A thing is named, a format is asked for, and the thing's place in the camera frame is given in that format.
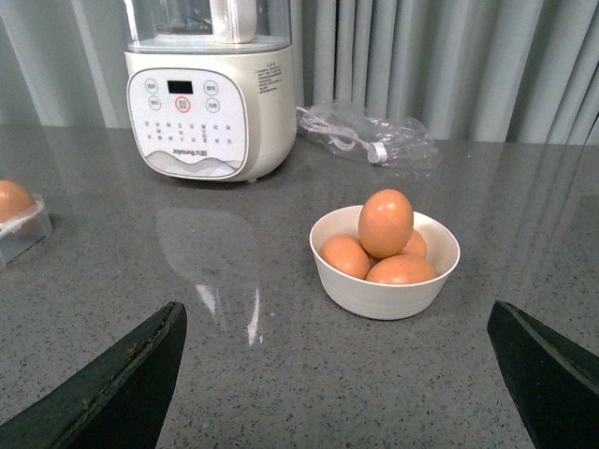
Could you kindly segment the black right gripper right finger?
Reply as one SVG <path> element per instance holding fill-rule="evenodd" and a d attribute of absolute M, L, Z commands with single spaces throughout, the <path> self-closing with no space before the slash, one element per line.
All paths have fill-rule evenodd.
<path fill-rule="evenodd" d="M 487 331 L 534 447 L 596 448 L 598 356 L 503 301 Z"/>

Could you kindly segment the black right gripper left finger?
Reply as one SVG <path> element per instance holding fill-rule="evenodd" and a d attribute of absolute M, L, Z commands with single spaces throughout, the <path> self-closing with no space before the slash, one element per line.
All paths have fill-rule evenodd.
<path fill-rule="evenodd" d="M 170 302 L 71 378 L 1 426 L 4 448 L 154 448 L 186 338 Z"/>

